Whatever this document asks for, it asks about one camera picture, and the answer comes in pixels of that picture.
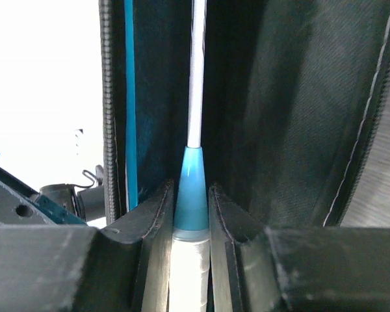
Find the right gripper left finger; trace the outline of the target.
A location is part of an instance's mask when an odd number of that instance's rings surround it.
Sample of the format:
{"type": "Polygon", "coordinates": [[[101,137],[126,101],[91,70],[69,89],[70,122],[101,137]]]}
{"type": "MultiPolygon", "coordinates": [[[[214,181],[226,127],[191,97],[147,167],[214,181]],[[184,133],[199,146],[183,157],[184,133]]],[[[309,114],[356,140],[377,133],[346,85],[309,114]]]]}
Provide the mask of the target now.
{"type": "Polygon", "coordinates": [[[0,226],[0,311],[166,311],[174,182],[103,229],[0,226]]]}

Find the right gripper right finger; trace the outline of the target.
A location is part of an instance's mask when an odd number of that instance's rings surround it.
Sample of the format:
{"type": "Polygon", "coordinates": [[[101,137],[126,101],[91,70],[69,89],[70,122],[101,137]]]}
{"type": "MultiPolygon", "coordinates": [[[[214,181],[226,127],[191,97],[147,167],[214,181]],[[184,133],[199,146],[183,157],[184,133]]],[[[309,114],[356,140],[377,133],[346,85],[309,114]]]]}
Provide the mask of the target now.
{"type": "Polygon", "coordinates": [[[216,311],[390,311],[390,229],[266,227],[209,189],[216,311]]]}

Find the blue badminton racket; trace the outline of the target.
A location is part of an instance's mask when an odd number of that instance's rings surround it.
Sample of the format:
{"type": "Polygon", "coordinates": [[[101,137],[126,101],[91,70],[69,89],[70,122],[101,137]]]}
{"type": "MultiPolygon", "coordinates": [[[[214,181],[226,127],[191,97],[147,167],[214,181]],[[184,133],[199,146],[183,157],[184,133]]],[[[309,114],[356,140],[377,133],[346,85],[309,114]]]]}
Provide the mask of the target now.
{"type": "Polygon", "coordinates": [[[206,17],[206,1],[193,1],[188,133],[174,214],[169,311],[207,309],[210,231],[201,147],[206,17]]]}

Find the blue racket bag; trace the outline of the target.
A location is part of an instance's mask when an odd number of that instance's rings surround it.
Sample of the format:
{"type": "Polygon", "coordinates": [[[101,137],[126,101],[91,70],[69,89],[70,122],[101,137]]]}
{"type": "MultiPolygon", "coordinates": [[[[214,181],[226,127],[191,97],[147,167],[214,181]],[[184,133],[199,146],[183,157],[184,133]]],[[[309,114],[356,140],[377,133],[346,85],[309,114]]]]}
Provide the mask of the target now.
{"type": "MultiPolygon", "coordinates": [[[[192,1],[100,1],[105,214],[177,179],[192,1]]],[[[270,226],[332,226],[390,80],[390,1],[208,1],[201,143],[218,184],[270,226]]]]}

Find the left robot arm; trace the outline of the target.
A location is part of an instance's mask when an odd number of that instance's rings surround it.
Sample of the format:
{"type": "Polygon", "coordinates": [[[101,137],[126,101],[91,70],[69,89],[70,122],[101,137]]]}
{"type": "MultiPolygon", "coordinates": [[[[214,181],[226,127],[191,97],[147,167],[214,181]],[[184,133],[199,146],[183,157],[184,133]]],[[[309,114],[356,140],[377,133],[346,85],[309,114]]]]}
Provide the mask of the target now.
{"type": "Polygon", "coordinates": [[[88,170],[88,186],[46,185],[34,190],[0,167],[0,225],[85,225],[105,216],[102,178],[88,170]]]}

